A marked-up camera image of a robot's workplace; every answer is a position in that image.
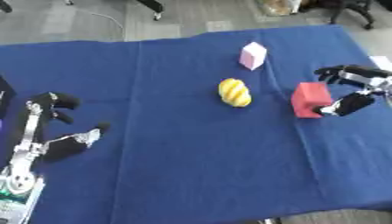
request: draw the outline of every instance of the yellow fruit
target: yellow fruit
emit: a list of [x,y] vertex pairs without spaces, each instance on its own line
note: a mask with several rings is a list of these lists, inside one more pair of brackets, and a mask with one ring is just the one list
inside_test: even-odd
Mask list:
[[219,95],[225,103],[233,107],[246,107],[252,101],[243,81],[232,78],[223,80],[219,84]]

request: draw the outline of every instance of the table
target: table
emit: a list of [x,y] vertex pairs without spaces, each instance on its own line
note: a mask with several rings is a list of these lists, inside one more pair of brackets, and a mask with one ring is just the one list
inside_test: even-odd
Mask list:
[[[251,41],[269,50],[254,72],[237,63]],[[223,223],[391,206],[386,103],[317,120],[297,119],[289,104],[319,67],[373,66],[338,26],[10,45],[0,57],[19,92],[10,116],[28,95],[53,90],[84,104],[75,125],[51,123],[50,135],[113,124],[93,149],[41,167],[48,185],[36,223]],[[220,101],[228,77],[249,86],[250,106]],[[354,88],[330,90],[336,98]]]

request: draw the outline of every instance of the gray carpet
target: gray carpet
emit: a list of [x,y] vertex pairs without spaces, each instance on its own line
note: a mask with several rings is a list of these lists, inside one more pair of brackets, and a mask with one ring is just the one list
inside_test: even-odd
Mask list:
[[[164,17],[152,21],[151,11],[134,1],[74,0],[65,6],[62,0],[10,0],[14,11],[0,12],[0,45],[67,41],[131,41],[190,37],[203,32],[219,32],[293,25],[321,25],[330,17],[327,10],[312,10],[289,17],[267,17],[254,0],[162,0]],[[392,12],[378,3],[372,8],[375,29],[361,28],[364,20],[353,12],[339,19],[352,37],[370,55],[392,59]],[[102,14],[115,19],[99,16]],[[392,215],[376,211],[333,211],[282,218],[284,224],[388,224]]]

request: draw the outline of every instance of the cable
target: cable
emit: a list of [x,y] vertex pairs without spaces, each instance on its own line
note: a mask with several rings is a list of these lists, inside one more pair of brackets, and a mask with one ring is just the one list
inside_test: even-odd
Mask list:
[[103,15],[100,13],[95,13],[92,11],[88,11],[88,10],[81,10],[81,9],[76,9],[77,11],[82,11],[84,13],[90,14],[90,15],[94,15],[94,16],[98,16],[98,17],[103,17],[103,18],[108,18],[111,21],[115,22],[115,24],[120,28],[121,30],[121,35],[122,35],[122,41],[125,41],[125,30],[124,30],[124,26],[122,24],[120,24],[120,22],[118,22],[117,20],[115,20],[113,17],[108,16],[108,15]]

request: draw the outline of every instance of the robotic hand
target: robotic hand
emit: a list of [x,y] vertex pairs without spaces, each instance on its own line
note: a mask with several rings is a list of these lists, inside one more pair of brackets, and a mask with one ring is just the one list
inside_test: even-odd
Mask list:
[[32,171],[38,158],[51,162],[80,153],[90,148],[109,128],[108,124],[101,123],[86,133],[44,141],[43,129],[51,120],[73,122],[58,109],[76,109],[78,106],[77,98],[54,92],[35,95],[25,104],[11,137],[9,163],[0,173],[0,224],[29,221],[45,187],[44,177]]
[[375,102],[373,95],[392,99],[392,73],[364,66],[332,66],[315,71],[319,81],[339,83],[362,88],[335,101],[330,106],[316,107],[314,112],[324,115],[346,116]]

